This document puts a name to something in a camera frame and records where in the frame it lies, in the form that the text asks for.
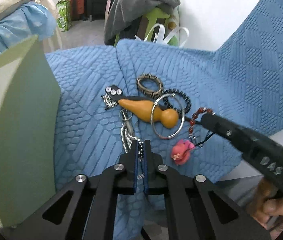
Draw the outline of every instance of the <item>green shopping bag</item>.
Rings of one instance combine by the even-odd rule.
[[[68,31],[72,25],[71,22],[71,2],[61,0],[56,5],[58,10],[58,26],[62,32]]]

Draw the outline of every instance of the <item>red suitcase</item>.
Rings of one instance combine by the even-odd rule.
[[[71,2],[71,19],[77,21],[84,18],[85,0],[69,0]]]

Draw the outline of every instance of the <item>yellow gourd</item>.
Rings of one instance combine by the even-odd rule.
[[[133,101],[129,99],[120,99],[119,105],[133,114],[144,122],[150,122],[151,110],[154,102],[149,100]],[[179,115],[174,109],[161,110],[158,106],[154,109],[154,122],[160,121],[163,126],[168,129],[173,128],[179,119]]]

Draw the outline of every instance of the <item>white ribbon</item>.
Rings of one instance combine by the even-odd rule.
[[[173,36],[174,36],[176,33],[178,33],[180,30],[184,30],[184,31],[186,32],[186,35],[187,35],[186,40],[179,46],[180,48],[182,48],[182,47],[185,45],[186,41],[187,41],[188,38],[189,38],[189,30],[188,30],[187,28],[185,28],[185,27],[177,27],[177,28],[174,28],[174,29],[167,35],[167,37],[164,38],[164,36],[165,36],[165,26],[162,25],[162,24],[156,23],[156,24],[150,29],[150,31],[149,31],[149,33],[147,34],[147,36],[145,37],[144,41],[147,41],[149,34],[150,34],[156,27],[158,27],[158,26],[159,26],[159,32],[158,32],[158,34],[155,33],[155,38],[154,38],[154,40],[153,40],[153,43],[167,44],[167,43],[173,38]],[[136,39],[137,41],[141,41],[141,40],[142,40],[141,38],[137,37],[136,35],[135,35],[135,39]]]

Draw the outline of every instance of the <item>pink flower charm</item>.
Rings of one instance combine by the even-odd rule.
[[[171,150],[171,158],[176,165],[183,165],[190,157],[190,150],[194,149],[195,145],[189,140],[179,140],[178,143]]]

